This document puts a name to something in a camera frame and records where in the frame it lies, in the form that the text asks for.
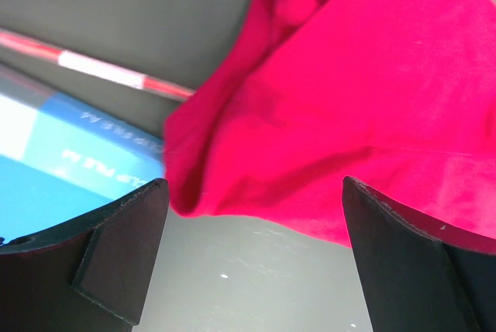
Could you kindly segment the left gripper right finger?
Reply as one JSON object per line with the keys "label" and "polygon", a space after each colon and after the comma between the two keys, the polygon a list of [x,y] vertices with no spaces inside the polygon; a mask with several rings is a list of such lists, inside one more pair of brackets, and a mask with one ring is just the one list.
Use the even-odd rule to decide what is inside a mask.
{"label": "left gripper right finger", "polygon": [[343,211],[375,331],[493,331],[495,240],[343,180]]}

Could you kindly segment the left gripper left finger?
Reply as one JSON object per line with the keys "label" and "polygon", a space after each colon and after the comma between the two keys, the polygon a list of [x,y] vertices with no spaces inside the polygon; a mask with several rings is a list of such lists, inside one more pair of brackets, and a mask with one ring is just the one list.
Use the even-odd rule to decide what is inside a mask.
{"label": "left gripper left finger", "polygon": [[1,246],[3,331],[131,331],[139,324],[169,206],[157,178]]}

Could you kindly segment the pink red t shirt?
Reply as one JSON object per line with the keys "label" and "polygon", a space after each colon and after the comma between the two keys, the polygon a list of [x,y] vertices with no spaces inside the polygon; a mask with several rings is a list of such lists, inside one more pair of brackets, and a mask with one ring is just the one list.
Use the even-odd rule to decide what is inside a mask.
{"label": "pink red t shirt", "polygon": [[348,245],[343,179],[495,235],[494,0],[251,0],[165,123],[170,206]]}

